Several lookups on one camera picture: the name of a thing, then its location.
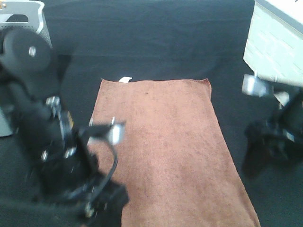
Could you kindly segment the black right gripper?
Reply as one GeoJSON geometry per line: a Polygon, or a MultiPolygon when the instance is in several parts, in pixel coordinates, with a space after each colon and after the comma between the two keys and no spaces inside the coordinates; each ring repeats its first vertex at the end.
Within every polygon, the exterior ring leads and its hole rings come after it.
{"type": "Polygon", "coordinates": [[[253,122],[245,130],[247,152],[242,171],[249,179],[258,177],[272,161],[303,160],[303,135],[270,121],[253,122]]]}

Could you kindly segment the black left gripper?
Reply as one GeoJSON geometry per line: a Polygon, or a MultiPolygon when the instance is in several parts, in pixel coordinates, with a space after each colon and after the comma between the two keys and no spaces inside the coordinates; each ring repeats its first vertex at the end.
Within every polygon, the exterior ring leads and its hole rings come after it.
{"type": "Polygon", "coordinates": [[[101,172],[97,156],[89,152],[89,142],[79,137],[79,129],[73,131],[65,150],[52,150],[37,165],[45,201],[84,213],[84,227],[120,227],[129,196],[125,186],[112,180],[118,164],[115,145],[99,140],[113,156],[110,170],[101,172]]]}

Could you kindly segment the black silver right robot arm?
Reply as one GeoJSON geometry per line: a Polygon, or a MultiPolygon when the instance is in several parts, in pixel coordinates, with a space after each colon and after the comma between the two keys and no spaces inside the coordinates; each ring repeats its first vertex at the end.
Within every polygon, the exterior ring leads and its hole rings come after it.
{"type": "Polygon", "coordinates": [[[289,168],[303,161],[303,92],[299,91],[270,118],[245,129],[247,153],[242,170],[256,178],[268,166],[289,168]]]}

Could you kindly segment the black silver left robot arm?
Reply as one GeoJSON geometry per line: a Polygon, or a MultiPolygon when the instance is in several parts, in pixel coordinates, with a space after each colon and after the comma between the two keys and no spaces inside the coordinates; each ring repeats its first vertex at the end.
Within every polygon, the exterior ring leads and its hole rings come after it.
{"type": "Polygon", "coordinates": [[[42,36],[17,27],[1,31],[0,103],[39,186],[32,204],[82,226],[119,227],[129,196],[112,176],[125,122],[75,126],[61,83],[58,57],[42,36]]]}

